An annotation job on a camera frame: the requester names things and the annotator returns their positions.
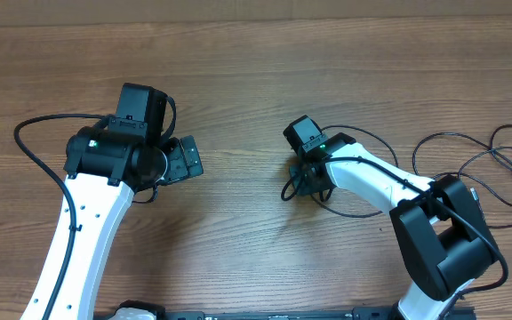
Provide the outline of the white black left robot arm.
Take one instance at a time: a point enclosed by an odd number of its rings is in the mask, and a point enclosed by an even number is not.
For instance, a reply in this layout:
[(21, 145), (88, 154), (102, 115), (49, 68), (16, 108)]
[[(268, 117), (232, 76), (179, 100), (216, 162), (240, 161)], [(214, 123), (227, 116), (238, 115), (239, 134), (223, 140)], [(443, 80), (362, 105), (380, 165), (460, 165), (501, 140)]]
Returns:
[(120, 223), (136, 194), (203, 174), (193, 137), (164, 127), (176, 104), (151, 86), (126, 83), (115, 114), (97, 115), (66, 147), (60, 217), (24, 319), (91, 319)]

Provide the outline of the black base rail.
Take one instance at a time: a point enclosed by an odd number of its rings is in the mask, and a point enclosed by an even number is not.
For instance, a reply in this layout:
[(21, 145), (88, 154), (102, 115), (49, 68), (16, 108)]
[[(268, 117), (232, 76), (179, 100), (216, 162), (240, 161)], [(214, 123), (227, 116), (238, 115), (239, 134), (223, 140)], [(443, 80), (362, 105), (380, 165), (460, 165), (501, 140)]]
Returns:
[(161, 320), (391, 320), (403, 319), (393, 305), (385, 307), (355, 307), (338, 311), (280, 311), (205, 313), (202, 311), (167, 311), (165, 307), (137, 300), (121, 303), (115, 311), (95, 313), (93, 320), (161, 319)]

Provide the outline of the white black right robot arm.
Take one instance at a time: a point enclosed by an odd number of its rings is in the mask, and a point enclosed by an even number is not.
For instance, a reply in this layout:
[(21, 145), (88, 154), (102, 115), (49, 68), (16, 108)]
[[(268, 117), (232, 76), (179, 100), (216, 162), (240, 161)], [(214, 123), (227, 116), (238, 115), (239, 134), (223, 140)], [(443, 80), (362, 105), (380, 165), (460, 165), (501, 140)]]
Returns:
[(399, 168), (370, 153), (345, 133), (327, 136), (308, 116), (283, 132), (298, 162), (289, 169), (285, 201), (311, 196), (323, 205), (336, 188), (347, 190), (389, 216), (404, 265), (412, 279), (407, 293), (381, 309), (387, 319), (473, 319), (456, 308), (472, 283), (500, 253), (475, 193), (457, 177), (435, 180)]

